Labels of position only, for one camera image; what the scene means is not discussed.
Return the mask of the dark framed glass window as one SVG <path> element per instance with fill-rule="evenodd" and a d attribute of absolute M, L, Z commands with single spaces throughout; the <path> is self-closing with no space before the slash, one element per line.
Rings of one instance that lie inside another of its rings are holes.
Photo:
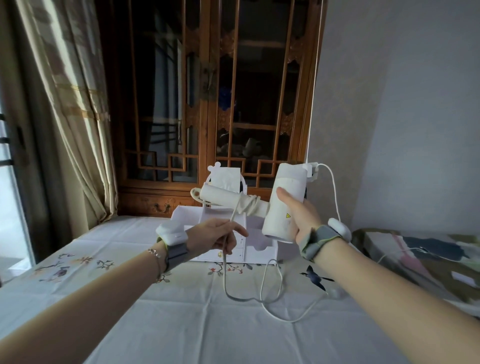
<path fill-rule="evenodd" d="M 7 115 L 7 61 L 13 56 L 9 45 L 10 23 L 5 0 L 0 0 L 0 287 L 32 268 L 35 256 L 22 204 L 14 153 L 14 127 Z"/>

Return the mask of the person's right hand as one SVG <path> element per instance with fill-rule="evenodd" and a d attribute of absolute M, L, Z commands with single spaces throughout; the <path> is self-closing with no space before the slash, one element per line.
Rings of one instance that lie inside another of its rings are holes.
<path fill-rule="evenodd" d="M 297 226 L 295 236 L 297 245 L 300 245 L 301 241 L 306 236 L 309 236 L 312 230 L 317 230 L 323 225 L 315 207 L 308 200 L 304 200 L 303 202 L 298 201 L 297 211 L 290 212 Z"/>

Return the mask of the carved wooden glass cabinet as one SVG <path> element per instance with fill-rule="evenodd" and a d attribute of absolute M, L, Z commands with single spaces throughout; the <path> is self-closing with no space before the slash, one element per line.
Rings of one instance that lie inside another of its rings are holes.
<path fill-rule="evenodd" d="M 268 201 L 306 160 L 328 0 L 94 0 L 118 215 L 169 218 L 216 162 Z"/>

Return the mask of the colourful patterned bed cover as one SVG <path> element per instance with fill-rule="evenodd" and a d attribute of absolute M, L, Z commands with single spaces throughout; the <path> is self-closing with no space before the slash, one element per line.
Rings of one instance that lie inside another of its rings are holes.
<path fill-rule="evenodd" d="M 480 234 L 362 228 L 357 250 L 384 268 L 480 320 Z"/>

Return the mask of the white paper organizer box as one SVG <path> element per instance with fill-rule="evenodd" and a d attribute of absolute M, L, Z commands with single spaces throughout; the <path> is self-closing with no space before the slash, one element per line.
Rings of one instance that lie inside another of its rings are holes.
<path fill-rule="evenodd" d="M 268 203 L 248 195 L 246 180 L 239 167 L 208 168 L 203 185 L 190 191 L 199 206 L 175 208 L 165 237 L 168 247 L 189 253 L 192 261 L 234 264 L 274 264 L 278 242 L 262 234 Z"/>

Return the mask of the person's left hand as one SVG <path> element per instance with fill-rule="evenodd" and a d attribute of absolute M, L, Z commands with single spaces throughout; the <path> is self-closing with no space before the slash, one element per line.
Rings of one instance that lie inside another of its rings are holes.
<path fill-rule="evenodd" d="M 237 222 L 223 218 L 211 218 L 186 231 L 188 235 L 188 260 L 198 257 L 210 250 L 221 250 L 223 255 L 231 255 L 237 246 L 234 233 L 248 237 L 246 228 Z"/>

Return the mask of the person's left forearm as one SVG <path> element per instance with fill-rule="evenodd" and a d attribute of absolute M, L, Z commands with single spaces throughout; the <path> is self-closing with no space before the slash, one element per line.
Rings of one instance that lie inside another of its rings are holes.
<path fill-rule="evenodd" d="M 0 364 L 83 364 L 141 295 L 188 251 L 160 241 L 0 340 Z"/>

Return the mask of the person's right forearm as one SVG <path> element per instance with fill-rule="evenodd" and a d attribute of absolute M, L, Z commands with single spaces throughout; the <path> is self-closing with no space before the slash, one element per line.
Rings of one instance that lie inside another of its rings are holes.
<path fill-rule="evenodd" d="M 480 364 L 480 321 L 365 257 L 339 238 L 314 262 L 412 364 Z"/>

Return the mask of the white wrist tracker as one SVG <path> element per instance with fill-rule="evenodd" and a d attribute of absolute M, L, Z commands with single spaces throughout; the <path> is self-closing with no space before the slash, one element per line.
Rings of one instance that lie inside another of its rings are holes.
<path fill-rule="evenodd" d="M 165 220 L 156 228 L 155 232 L 167 246 L 181 245 L 188 241 L 185 227 L 179 222 Z"/>
<path fill-rule="evenodd" d="M 352 233 L 350 229 L 341 221 L 335 218 L 329 218 L 327 222 L 328 226 L 333 229 L 338 235 L 342 237 L 347 243 L 351 243 Z"/>

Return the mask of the beige patterned curtain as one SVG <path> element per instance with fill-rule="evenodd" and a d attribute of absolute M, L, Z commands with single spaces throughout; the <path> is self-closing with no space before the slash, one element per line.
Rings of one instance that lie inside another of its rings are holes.
<path fill-rule="evenodd" d="M 15 0 L 56 130 L 97 223 L 117 212 L 111 113 L 94 0 Z"/>

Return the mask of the white floral tablecloth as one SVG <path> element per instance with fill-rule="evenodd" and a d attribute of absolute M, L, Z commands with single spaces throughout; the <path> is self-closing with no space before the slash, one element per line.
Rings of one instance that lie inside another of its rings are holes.
<path fill-rule="evenodd" d="M 73 240 L 0 288 L 0 338 L 64 296 L 147 250 L 160 219 L 118 217 Z M 410 364 L 340 287 L 315 286 L 291 244 L 278 245 L 281 298 L 268 305 L 234 302 L 224 293 L 259 297 L 265 266 L 192 262 L 163 276 L 136 301 L 88 364 Z"/>

